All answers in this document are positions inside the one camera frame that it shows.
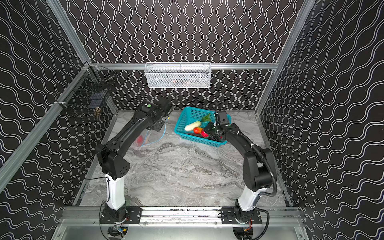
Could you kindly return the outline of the red orange tomato toy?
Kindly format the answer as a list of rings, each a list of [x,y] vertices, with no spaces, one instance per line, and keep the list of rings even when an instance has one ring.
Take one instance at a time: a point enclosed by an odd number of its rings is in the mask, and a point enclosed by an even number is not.
[[[193,129],[195,134],[201,134],[202,130],[203,130],[203,128],[201,128],[201,127],[196,127]]]

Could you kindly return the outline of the clear zip top bag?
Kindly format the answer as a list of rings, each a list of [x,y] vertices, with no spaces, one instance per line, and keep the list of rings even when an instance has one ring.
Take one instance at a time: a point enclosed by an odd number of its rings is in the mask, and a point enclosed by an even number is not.
[[[153,143],[156,143],[159,140],[161,140],[164,137],[165,132],[166,132],[167,121],[168,120],[164,121],[162,127],[160,128],[160,130],[158,132],[156,130],[147,130],[147,129],[145,129],[140,134],[140,135],[142,135],[144,137],[144,142],[143,142],[141,147],[146,146],[146,145],[150,145],[150,144],[153,144]],[[136,140],[134,141],[133,145],[134,145],[134,147],[140,148],[140,147],[137,146]]]

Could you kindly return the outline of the dark red apple toy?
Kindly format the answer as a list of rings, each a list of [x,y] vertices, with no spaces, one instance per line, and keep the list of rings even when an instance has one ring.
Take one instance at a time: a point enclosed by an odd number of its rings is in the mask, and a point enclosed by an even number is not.
[[[137,146],[141,147],[143,142],[144,142],[144,137],[142,135],[138,136],[138,138],[136,139]]]

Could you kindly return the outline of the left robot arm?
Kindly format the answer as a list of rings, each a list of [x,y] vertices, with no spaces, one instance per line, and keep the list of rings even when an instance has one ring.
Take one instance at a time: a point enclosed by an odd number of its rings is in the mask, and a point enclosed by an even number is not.
[[[171,101],[159,98],[157,102],[143,101],[129,122],[105,144],[96,147],[96,154],[107,182],[107,201],[103,215],[114,223],[123,223],[127,214],[124,180],[131,164],[124,159],[127,151],[144,130],[160,131],[165,119],[173,111]]]

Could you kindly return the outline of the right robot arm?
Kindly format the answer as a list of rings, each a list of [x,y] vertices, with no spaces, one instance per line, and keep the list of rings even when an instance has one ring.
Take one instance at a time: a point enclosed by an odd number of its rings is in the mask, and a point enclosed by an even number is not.
[[[236,124],[214,126],[210,122],[203,131],[215,141],[229,142],[243,157],[245,188],[235,202],[232,217],[239,223],[250,223],[256,219],[259,199],[263,196],[274,197],[278,191],[272,151],[253,143]]]

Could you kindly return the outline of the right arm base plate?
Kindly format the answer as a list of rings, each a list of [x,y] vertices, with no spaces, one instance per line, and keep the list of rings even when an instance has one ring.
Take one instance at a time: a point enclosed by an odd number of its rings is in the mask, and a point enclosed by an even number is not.
[[[218,213],[218,218],[221,219],[223,225],[246,225],[252,224],[261,225],[261,214],[258,210],[243,211],[240,207],[223,207]]]

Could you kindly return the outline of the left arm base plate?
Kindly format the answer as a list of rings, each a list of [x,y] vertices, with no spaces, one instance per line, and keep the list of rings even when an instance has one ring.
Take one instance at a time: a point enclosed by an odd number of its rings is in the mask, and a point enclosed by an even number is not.
[[[122,206],[118,210],[113,210],[108,205],[100,216],[101,224],[139,224],[143,209],[140,207]]]

